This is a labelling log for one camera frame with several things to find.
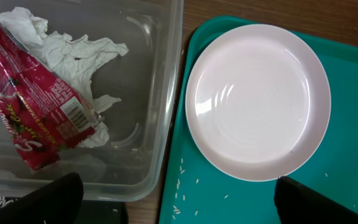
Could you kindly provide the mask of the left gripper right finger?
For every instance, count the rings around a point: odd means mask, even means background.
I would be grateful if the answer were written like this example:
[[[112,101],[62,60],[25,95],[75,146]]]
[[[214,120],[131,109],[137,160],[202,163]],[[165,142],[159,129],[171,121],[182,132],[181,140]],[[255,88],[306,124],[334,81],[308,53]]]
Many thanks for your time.
[[[273,201],[282,224],[358,224],[358,213],[287,176],[276,181]]]

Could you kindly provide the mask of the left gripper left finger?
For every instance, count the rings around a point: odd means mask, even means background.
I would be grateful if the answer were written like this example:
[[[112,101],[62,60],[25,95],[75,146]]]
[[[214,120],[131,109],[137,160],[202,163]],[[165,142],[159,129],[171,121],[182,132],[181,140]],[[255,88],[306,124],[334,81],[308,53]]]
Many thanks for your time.
[[[80,175],[69,173],[0,208],[0,224],[72,224],[81,207],[83,194]]]

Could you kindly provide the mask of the red snack wrapper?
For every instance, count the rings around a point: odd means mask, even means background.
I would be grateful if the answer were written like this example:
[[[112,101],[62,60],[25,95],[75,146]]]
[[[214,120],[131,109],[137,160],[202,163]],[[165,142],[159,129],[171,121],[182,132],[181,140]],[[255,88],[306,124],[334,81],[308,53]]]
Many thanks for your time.
[[[0,23],[0,117],[33,170],[59,160],[96,132],[102,118]]]

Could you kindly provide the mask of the large white plate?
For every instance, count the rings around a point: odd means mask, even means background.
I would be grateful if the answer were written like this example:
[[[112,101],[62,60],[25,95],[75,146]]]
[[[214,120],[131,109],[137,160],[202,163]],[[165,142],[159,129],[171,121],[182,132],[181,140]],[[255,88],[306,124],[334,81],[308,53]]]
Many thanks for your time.
[[[191,136],[221,172],[265,182],[316,152],[331,90],[311,47],[277,26],[251,24],[213,40],[191,69],[185,94]]]

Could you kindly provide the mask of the white napkin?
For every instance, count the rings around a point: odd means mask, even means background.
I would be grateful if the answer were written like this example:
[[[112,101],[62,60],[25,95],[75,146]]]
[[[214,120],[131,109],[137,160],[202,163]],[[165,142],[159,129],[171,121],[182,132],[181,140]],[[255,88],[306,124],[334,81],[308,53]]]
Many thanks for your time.
[[[112,59],[125,56],[129,51],[126,44],[115,44],[106,37],[91,41],[86,34],[76,40],[69,34],[59,34],[57,31],[47,34],[48,20],[34,16],[24,7],[0,13],[0,22],[32,54],[89,101],[98,114],[121,101],[110,95],[93,98],[91,77]],[[100,123],[96,133],[79,146],[94,148],[105,145],[109,140],[108,131],[109,128]]]

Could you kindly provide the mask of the black plastic tray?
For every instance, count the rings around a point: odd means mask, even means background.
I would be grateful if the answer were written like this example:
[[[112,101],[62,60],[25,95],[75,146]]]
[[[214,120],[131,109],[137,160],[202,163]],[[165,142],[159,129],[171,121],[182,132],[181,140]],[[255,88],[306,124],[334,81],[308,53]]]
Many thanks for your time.
[[[129,216],[124,202],[84,200],[75,224],[128,224]]]

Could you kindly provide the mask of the clear plastic bin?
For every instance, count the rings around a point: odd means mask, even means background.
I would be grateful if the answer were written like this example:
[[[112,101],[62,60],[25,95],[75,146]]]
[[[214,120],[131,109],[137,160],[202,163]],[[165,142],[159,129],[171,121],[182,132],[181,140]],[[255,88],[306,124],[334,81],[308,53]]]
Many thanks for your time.
[[[74,39],[110,38],[128,53],[98,69],[94,97],[119,98],[103,113],[109,141],[60,152],[38,171],[18,155],[0,119],[0,196],[22,197],[70,172],[87,200],[135,201],[155,188],[172,119],[180,66],[183,1],[0,1],[0,13],[27,8],[48,30]]]

